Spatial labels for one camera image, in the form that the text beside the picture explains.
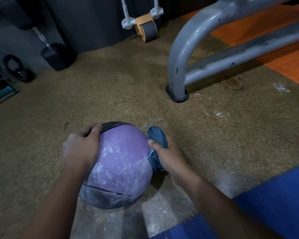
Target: blue yoga mat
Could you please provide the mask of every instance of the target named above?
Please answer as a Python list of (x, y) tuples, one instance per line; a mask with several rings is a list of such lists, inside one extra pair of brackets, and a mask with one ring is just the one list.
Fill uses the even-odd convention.
[[(245, 212), (285, 239), (299, 239), (299, 167), (233, 199)], [(201, 215), (164, 231), (153, 239), (216, 239)]]

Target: rubber foot cap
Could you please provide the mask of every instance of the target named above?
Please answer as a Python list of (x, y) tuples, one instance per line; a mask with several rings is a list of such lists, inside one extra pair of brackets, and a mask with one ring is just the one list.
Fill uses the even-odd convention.
[(183, 103), (183, 102), (187, 101), (188, 98), (189, 98), (189, 93), (188, 93), (188, 91), (187, 91), (186, 89), (185, 89), (185, 95), (184, 95), (183, 97), (181, 97), (181, 98), (176, 97), (176, 96), (174, 95), (174, 93), (173, 93), (173, 92), (171, 91), (171, 89), (169, 88), (169, 85), (166, 86), (166, 92), (167, 92), (168, 95), (170, 96), (171, 100), (172, 100), (173, 102), (176, 102), (176, 103)]

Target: blue towel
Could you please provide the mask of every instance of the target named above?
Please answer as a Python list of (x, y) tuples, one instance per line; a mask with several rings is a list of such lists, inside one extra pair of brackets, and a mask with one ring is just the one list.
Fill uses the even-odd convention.
[[(147, 134), (149, 136), (149, 139), (158, 142), (163, 148), (167, 148), (166, 136), (163, 133), (162, 129), (156, 126), (152, 126), (148, 129)], [(149, 162), (152, 165), (152, 168), (154, 169), (155, 173), (157, 173), (160, 170), (165, 171), (158, 159), (157, 153), (152, 148), (149, 150)]]

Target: hand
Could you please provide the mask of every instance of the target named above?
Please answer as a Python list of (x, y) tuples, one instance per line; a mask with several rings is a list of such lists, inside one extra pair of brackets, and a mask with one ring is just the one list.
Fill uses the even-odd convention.
[(63, 143), (61, 164), (65, 169), (89, 172), (95, 165), (100, 154), (100, 133), (102, 125), (93, 123), (77, 132), (71, 133)]
[(190, 168), (185, 161), (182, 151), (178, 148), (170, 136), (166, 135), (167, 148), (163, 148), (159, 143), (149, 139), (148, 144), (158, 155), (158, 159), (163, 168), (172, 175), (177, 176), (179, 173)]

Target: orange wooden floor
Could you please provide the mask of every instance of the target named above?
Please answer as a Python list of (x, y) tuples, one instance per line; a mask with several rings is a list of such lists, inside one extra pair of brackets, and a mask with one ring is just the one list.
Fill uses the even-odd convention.
[[(182, 16), (189, 20), (198, 11)], [(299, 5), (278, 5), (263, 12), (227, 24), (212, 35), (231, 46), (299, 21)], [(299, 42), (258, 58), (260, 62), (299, 84)]]

